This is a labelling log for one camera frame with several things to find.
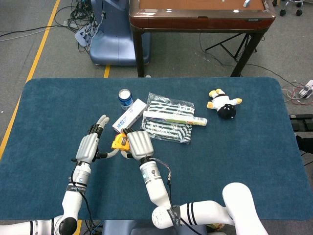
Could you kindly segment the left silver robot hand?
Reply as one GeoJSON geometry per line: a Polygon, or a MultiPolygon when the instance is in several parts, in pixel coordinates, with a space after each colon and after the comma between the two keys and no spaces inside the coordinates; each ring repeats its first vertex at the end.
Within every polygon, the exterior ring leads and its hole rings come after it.
{"type": "Polygon", "coordinates": [[[93,124],[88,130],[79,145],[75,159],[71,159],[77,164],[88,163],[91,164],[97,159],[108,159],[115,156],[119,150],[115,149],[109,153],[99,153],[98,144],[105,125],[109,122],[110,118],[102,115],[99,120],[93,124]]]}

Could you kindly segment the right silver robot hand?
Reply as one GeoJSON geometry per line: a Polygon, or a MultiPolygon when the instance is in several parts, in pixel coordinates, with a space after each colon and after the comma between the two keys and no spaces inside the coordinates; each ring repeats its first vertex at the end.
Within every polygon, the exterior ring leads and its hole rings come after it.
{"type": "Polygon", "coordinates": [[[134,158],[141,161],[144,158],[153,156],[154,148],[147,131],[132,131],[129,128],[124,128],[122,131],[126,134],[130,145],[130,150],[121,150],[121,155],[124,158],[134,158]]]}

